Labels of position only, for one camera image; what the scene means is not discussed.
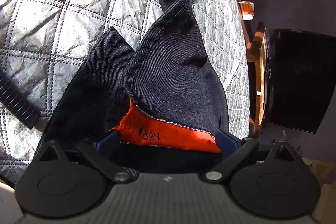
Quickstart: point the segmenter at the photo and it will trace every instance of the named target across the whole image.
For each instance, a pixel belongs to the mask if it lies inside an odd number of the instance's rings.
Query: black fabric bag
[[[110,130],[119,130],[122,140],[138,145],[203,151],[203,156],[220,152],[213,135],[218,128],[229,130],[226,96],[193,10],[188,0],[159,1],[164,14],[136,51],[113,27],[96,42],[53,112],[37,151],[51,139],[99,142]]]

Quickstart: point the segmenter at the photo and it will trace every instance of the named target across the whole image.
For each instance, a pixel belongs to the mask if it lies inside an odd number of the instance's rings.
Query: dark denim fabric
[[[50,118],[39,148],[50,139],[103,139],[126,114],[129,97],[154,116],[212,133],[219,127],[228,131],[225,92],[189,1],[159,1],[164,14],[135,53],[113,27],[95,43]]]
[[[51,139],[73,143],[83,138],[93,141],[104,138],[113,123],[110,111],[113,94],[133,54],[134,50],[110,27],[65,90],[38,148]]]
[[[217,128],[229,131],[225,92],[189,1],[159,1],[164,14],[126,69],[126,91],[154,116],[213,134]]]

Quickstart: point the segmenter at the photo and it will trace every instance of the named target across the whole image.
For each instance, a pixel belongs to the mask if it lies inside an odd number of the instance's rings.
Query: handwritten number
[[[148,139],[148,130],[145,130],[145,133],[142,135],[142,138],[144,140],[147,140]]]
[[[155,135],[154,132],[148,132],[148,130],[145,130],[142,132],[142,128],[138,129],[139,136],[141,136],[144,140],[150,140],[150,141],[156,141],[156,139],[159,141],[160,140],[160,134],[158,133]]]
[[[150,132],[149,136],[151,141],[155,141],[155,134],[153,132]]]

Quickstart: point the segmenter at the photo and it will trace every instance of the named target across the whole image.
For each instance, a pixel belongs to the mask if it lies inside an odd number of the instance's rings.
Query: round black pad
[[[86,211],[105,191],[106,181],[98,171],[56,160],[39,162],[24,173],[16,185],[15,196],[31,214],[61,218]]]
[[[230,191],[243,208],[270,218],[312,213],[320,197],[320,186],[310,170],[284,160],[241,169],[232,177]]]

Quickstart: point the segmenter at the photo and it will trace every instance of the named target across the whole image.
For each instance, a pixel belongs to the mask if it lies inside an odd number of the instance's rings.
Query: metal screw
[[[130,175],[127,172],[118,172],[114,175],[114,179],[118,182],[126,182],[130,179]]]
[[[216,171],[211,171],[211,172],[206,173],[205,177],[208,180],[219,180],[222,178],[222,174]]]

